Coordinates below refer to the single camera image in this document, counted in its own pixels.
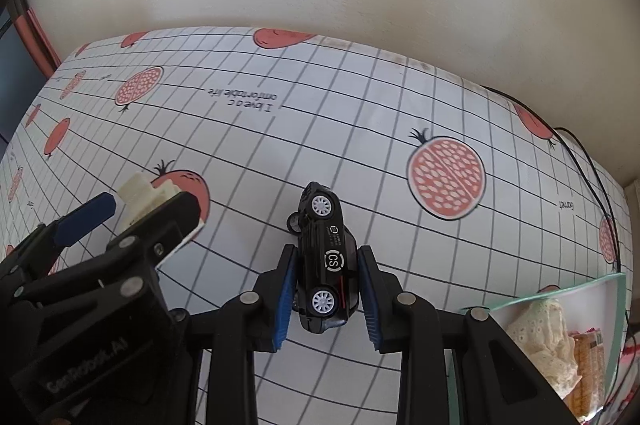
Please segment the black toy car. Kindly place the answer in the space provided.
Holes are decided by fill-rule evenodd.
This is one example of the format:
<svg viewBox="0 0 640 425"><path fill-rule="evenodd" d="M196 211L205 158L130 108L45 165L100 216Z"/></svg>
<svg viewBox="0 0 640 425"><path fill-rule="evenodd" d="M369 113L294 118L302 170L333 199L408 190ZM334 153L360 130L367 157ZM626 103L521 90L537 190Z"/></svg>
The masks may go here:
<svg viewBox="0 0 640 425"><path fill-rule="evenodd" d="M293 309L300 324L314 334L341 327L359 306L359 287L356 240L345 226L340 199L320 182L309 182L286 226L297 237Z"/></svg>

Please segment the teal shallow box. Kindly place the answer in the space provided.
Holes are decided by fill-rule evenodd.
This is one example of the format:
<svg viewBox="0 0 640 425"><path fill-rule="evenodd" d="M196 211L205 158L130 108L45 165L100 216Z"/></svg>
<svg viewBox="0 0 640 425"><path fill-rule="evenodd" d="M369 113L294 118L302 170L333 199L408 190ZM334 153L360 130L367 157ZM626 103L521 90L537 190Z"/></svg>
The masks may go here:
<svg viewBox="0 0 640 425"><path fill-rule="evenodd" d="M488 310L578 423L602 411L624 342L626 277L552 289Z"/></svg>

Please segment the packet of brown biscuits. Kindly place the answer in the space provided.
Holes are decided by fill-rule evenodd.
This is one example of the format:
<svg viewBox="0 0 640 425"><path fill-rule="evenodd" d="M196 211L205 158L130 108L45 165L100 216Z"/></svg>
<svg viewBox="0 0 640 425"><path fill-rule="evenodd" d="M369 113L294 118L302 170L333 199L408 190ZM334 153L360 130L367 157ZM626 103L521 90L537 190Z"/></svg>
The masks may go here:
<svg viewBox="0 0 640 425"><path fill-rule="evenodd" d="M604 344L600 329L575 334L574 342L580 380L564 401L582 424L590 421L604 404Z"/></svg>

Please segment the pomegranate grid tablecloth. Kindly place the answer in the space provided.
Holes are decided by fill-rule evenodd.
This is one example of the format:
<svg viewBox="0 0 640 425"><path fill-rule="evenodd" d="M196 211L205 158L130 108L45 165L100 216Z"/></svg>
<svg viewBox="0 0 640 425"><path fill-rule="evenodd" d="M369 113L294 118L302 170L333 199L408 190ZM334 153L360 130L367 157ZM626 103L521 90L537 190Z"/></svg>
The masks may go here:
<svg viewBox="0 0 640 425"><path fill-rule="evenodd" d="M205 226L160 267L168 305L221 307L276 266L309 182L380 266L435 307L495 308L634 276L623 188L521 102L326 36L204 26L74 49L20 83L1 159L1 249L132 175L200 174Z"/></svg>

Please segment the cream lace cloth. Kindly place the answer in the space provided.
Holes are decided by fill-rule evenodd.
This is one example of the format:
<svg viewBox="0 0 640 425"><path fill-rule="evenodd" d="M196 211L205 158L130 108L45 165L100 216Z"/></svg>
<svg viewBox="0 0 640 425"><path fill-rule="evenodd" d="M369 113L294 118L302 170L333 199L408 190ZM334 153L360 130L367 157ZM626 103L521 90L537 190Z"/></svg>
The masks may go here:
<svg viewBox="0 0 640 425"><path fill-rule="evenodd" d="M580 380L575 342L558 301L532 301L506 333L562 399L572 392Z"/></svg>

